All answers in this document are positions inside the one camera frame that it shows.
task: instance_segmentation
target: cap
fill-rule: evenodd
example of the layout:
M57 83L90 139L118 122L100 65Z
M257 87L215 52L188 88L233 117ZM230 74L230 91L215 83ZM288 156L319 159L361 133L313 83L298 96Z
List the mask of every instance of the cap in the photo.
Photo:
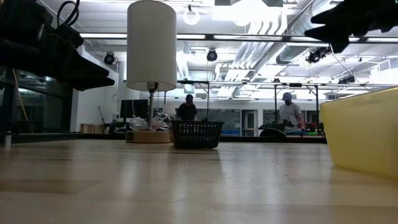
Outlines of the cap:
M282 97L282 100L292 100L292 95L290 93L284 93L284 97Z

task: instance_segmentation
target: yellow container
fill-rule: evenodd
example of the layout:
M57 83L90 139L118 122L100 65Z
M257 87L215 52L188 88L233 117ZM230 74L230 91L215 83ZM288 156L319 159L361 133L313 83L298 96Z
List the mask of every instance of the yellow container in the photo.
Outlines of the yellow container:
M398 88L321 104L331 159L398 178Z

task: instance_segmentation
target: black basket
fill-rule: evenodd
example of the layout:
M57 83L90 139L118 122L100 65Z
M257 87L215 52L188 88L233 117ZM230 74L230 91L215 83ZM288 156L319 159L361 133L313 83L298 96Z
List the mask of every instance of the black basket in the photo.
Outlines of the black basket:
M218 146L224 122L172 121L176 148L210 148Z

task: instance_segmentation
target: man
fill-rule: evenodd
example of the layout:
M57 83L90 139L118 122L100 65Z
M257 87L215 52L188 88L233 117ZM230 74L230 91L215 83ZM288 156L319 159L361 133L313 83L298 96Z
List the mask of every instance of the man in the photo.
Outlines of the man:
M290 121L294 127L285 127L285 133L287 134L303 134L306 132L304 117L301 113L300 107L292 102L292 95L290 93L284 93L283 101L285 105L279 108L280 119Z
M197 107L193 104L193 96L188 94L185 103L181 104L178 109L178 117L183 121L194 121L197 114Z

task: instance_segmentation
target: table surface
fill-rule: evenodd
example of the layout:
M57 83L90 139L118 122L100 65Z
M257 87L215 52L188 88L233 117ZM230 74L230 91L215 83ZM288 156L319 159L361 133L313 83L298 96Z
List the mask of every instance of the table surface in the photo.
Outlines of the table surface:
M0 153L0 223L397 223L398 183L326 144L73 140Z

